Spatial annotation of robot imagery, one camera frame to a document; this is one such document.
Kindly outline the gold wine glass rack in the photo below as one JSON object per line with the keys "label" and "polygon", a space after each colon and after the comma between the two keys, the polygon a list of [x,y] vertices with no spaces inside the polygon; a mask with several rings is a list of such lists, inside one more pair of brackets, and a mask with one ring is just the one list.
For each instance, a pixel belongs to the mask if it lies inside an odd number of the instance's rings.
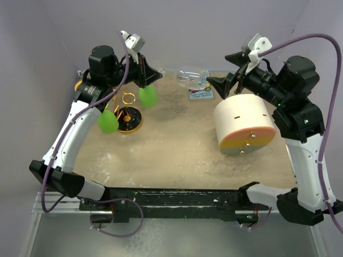
{"label": "gold wine glass rack", "polygon": [[133,105],[135,102],[134,93],[121,89],[107,104],[106,109],[110,110],[118,121],[118,132],[133,133],[141,127],[143,117]]}

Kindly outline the orange wine glass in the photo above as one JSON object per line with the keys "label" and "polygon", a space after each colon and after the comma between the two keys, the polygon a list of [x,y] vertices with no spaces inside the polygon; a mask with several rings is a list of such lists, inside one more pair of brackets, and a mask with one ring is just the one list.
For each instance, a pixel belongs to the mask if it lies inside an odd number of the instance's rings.
{"label": "orange wine glass", "polygon": [[78,81],[74,86],[74,91],[76,92],[78,90],[78,87],[81,85],[82,81]]}

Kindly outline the green wine glass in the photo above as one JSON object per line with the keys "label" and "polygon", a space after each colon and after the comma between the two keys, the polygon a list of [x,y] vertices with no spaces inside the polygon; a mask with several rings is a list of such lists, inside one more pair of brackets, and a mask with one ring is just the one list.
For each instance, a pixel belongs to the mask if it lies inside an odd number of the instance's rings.
{"label": "green wine glass", "polygon": [[113,112],[104,110],[98,118],[98,126],[103,133],[111,134],[117,131],[119,122]]}
{"label": "green wine glass", "polygon": [[153,108],[158,102],[158,96],[153,86],[139,89],[139,99],[144,108]]}

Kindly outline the clear wine glass back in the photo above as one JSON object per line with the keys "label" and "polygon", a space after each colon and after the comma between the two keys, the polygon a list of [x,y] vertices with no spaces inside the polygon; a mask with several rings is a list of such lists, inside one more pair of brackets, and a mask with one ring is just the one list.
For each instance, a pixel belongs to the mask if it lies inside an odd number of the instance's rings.
{"label": "clear wine glass back", "polygon": [[183,66],[175,71],[160,67],[158,71],[167,78],[174,78],[179,86],[195,91],[204,90],[207,87],[206,78],[210,75],[208,70],[195,66]]}

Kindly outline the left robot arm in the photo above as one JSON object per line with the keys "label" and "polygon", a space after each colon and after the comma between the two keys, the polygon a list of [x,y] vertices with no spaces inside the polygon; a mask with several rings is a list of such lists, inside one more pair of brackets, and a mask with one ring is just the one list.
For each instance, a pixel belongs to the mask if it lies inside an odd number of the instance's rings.
{"label": "left robot arm", "polygon": [[132,56],[126,64],[119,62],[113,48],[106,45],[93,48],[88,63],[63,128],[45,156],[33,160],[29,170],[45,187],[70,198],[91,199],[93,206],[104,210],[110,205],[110,190],[73,172],[78,152],[115,87],[134,82],[146,88],[162,74],[150,67],[142,54],[137,62]]}

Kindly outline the white round drawer box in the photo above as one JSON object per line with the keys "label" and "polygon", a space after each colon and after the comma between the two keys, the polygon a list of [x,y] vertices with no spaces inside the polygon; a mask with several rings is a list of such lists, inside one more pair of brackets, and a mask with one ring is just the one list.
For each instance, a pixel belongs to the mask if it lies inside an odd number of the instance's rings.
{"label": "white round drawer box", "polygon": [[222,100],[214,109],[213,120],[219,149],[228,155],[261,149],[276,134],[264,101],[253,94]]}

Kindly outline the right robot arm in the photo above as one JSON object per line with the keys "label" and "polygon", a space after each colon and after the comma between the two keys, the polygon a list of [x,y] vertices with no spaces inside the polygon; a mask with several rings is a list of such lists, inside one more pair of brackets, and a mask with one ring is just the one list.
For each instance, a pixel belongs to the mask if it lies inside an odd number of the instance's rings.
{"label": "right robot arm", "polygon": [[207,77],[207,82],[221,98],[231,89],[236,93],[247,89],[275,107],[272,118],[285,140],[297,182],[295,188],[286,190],[252,182],[240,188],[239,205],[251,209],[263,204],[277,209],[288,222],[308,226],[322,222],[326,214],[340,213],[342,201],[331,190],[324,160],[328,121],[309,100],[319,82],[314,63],[292,56],[276,74],[271,69],[249,71],[242,52],[227,55],[226,60],[238,70],[222,78]]}

